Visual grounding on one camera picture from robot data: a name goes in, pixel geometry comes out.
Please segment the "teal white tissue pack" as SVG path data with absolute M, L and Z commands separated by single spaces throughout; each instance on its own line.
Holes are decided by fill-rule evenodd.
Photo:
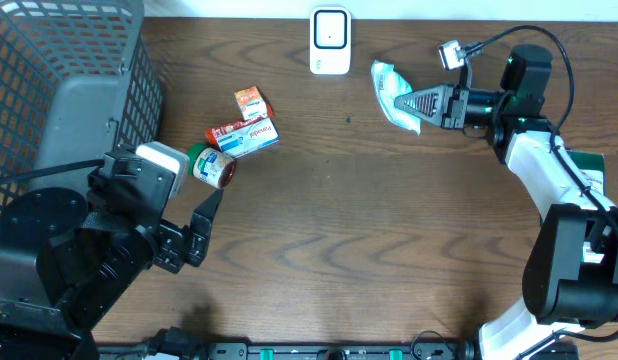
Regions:
M 421 120 L 395 106 L 395 100 L 399 96 L 412 92 L 411 85 L 394 70 L 393 64 L 378 60 L 371 66 L 371 76 L 376 98 L 387 120 L 395 126 L 419 135 Z

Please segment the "green lid glass jar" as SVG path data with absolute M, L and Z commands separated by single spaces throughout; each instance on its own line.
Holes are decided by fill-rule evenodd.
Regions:
M 187 155 L 189 173 L 217 189 L 225 188 L 235 173 L 235 160 L 206 144 L 194 144 Z

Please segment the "red snack stick sachet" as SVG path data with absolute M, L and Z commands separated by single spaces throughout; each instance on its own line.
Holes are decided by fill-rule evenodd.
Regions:
M 235 121 L 235 122 L 230 122 L 224 125 L 208 128 L 205 130 L 205 137 L 210 144 L 216 145 L 217 140 L 220 136 L 223 136 L 231 132 L 234 132 L 236 130 L 245 128 L 265 118 L 272 118 L 273 115 L 274 115 L 273 109 L 270 106 L 267 106 L 267 112 L 265 115 L 260 115 L 256 117 L 255 119 L 251 119 L 251 120 Z

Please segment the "white Panadol medicine box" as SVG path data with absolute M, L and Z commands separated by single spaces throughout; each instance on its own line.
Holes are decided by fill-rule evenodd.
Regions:
M 239 158 L 276 143 L 278 139 L 273 122 L 263 119 L 219 137 L 217 143 L 222 153 Z

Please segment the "orange small carton box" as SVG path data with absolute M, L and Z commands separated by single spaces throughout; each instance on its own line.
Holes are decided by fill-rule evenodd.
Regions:
M 268 105 L 257 86 L 252 86 L 234 93 L 236 102 L 245 121 L 267 118 Z

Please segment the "green white wipes packet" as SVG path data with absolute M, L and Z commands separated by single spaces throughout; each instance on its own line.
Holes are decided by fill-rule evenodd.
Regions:
M 604 195 L 606 180 L 604 155 L 573 149 L 569 149 L 567 153 L 583 173 L 583 176 L 591 183 L 591 187 Z

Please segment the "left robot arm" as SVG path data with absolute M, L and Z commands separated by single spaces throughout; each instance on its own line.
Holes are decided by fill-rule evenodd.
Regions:
M 0 359 L 97 359 L 92 330 L 145 269 L 205 259 L 215 191 L 184 227 L 163 219 L 176 175 L 127 149 L 32 172 L 87 168 L 89 191 L 32 190 L 0 214 Z

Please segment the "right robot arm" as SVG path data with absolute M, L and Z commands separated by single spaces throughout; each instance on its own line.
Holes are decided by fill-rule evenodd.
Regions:
M 497 91 L 471 86 L 471 57 L 483 43 L 440 46 L 456 84 L 398 96 L 395 108 L 446 130 L 478 127 L 498 160 L 514 173 L 542 220 L 522 279 L 522 298 L 484 324 L 475 342 L 453 348 L 457 359 L 529 359 L 563 337 L 598 343 L 589 330 L 618 324 L 618 207 L 595 189 L 570 157 L 558 126 L 542 113 L 552 72 L 549 50 L 515 46 Z

